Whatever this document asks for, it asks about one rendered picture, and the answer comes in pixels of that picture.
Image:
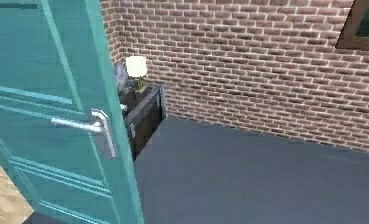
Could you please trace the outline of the dark wooden bedside cabinet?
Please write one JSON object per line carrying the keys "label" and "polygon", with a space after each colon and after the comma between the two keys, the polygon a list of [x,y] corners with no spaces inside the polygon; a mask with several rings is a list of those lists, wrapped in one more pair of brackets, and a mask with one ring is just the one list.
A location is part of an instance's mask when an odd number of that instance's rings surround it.
{"label": "dark wooden bedside cabinet", "polygon": [[142,92],[119,93],[122,115],[133,160],[166,117],[165,90],[161,85],[147,86]]}

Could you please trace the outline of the white shade table lamp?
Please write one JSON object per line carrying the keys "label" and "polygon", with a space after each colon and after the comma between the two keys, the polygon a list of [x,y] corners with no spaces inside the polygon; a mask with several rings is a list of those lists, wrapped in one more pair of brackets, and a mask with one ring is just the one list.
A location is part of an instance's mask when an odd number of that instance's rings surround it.
{"label": "white shade table lamp", "polygon": [[144,88],[143,78],[147,74],[147,59],[144,56],[129,56],[125,62],[127,73],[133,80],[134,89],[141,92]]}

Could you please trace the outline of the teal room door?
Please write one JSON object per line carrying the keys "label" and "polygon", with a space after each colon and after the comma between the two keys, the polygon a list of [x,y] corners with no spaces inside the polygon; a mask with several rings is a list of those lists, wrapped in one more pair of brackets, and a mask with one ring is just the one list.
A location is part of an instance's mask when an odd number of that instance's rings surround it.
{"label": "teal room door", "polygon": [[[110,119],[118,156],[52,118]],[[0,165],[65,224],[144,224],[99,0],[0,0]]]}

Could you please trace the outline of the brown framed window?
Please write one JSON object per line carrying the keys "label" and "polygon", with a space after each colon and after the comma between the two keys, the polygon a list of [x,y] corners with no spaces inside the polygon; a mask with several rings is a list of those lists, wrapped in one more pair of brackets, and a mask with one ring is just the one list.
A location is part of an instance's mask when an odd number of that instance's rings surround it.
{"label": "brown framed window", "polygon": [[354,0],[335,47],[369,51],[369,0]]}

